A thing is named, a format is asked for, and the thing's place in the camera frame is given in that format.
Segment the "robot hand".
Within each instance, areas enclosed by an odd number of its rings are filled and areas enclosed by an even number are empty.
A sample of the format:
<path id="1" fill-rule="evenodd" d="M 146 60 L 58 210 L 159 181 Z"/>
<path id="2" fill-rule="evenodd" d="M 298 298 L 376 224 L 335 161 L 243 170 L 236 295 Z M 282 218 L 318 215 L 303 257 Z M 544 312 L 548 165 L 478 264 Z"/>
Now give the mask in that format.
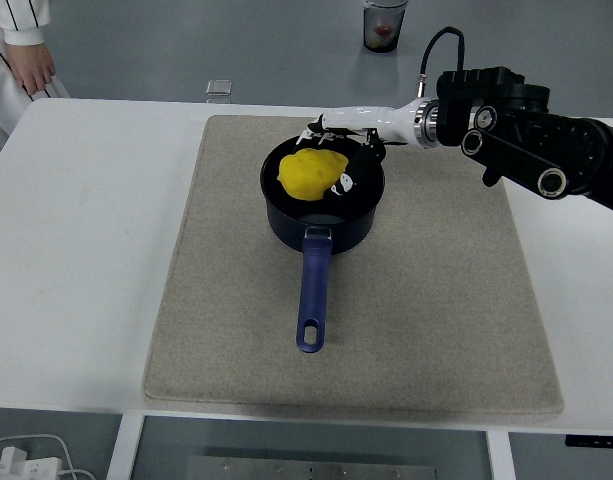
<path id="1" fill-rule="evenodd" d="M 306 126 L 293 152 L 326 149 L 332 141 L 363 136 L 364 143 L 349 158 L 333 182 L 322 190 L 324 198 L 333 195 L 342 197 L 353 192 L 369 170 L 381 163 L 387 145 L 410 145 L 422 149 L 435 147 L 435 113 L 435 103 L 425 97 L 400 108 L 362 106 L 328 109 Z"/>

